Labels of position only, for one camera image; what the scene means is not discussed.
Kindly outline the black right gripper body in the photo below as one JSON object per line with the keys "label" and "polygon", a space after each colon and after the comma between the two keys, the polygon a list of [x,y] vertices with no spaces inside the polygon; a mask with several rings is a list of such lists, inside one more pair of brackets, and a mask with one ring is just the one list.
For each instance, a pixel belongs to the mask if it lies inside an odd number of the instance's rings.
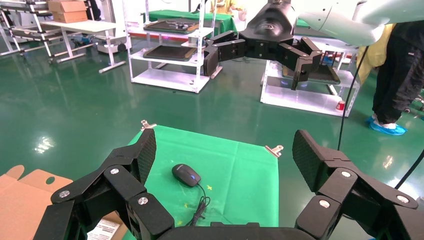
{"label": "black right gripper body", "polygon": [[266,5],[239,33],[245,40],[244,55],[249,58],[279,61],[285,50],[281,44],[291,46],[297,14],[290,0],[269,0]]}

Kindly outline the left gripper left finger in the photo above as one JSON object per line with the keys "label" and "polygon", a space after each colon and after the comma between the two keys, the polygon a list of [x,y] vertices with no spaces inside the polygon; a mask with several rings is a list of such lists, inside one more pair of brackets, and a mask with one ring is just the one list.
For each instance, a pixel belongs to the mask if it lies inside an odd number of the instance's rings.
{"label": "left gripper left finger", "polygon": [[138,240],[157,240],[174,218],[145,184],[156,158],[155,131],[115,148],[98,169],[51,195],[36,240],[85,240],[100,220],[116,213]]}

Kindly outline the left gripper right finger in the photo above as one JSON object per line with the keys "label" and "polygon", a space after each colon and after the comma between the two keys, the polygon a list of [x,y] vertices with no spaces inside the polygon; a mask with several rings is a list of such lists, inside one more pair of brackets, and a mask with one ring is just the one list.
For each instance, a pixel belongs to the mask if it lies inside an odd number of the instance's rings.
{"label": "left gripper right finger", "polygon": [[297,130],[292,156],[314,197],[295,227],[327,240],[342,216],[355,220],[377,240],[421,240],[424,213],[411,196],[361,172],[341,151],[320,146]]}

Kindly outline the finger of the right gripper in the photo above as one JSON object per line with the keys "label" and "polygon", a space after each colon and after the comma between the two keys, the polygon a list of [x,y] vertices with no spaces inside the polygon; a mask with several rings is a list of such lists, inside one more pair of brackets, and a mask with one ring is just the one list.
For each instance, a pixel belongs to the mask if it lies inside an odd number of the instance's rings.
{"label": "finger of the right gripper", "polygon": [[296,90],[299,82],[307,82],[310,73],[319,68],[322,54],[308,37],[302,37],[293,45],[278,45],[277,61],[293,71],[292,90]]}
{"label": "finger of the right gripper", "polygon": [[245,43],[246,41],[238,39],[238,34],[232,30],[207,39],[203,51],[204,75],[211,77],[220,62],[244,57]]}

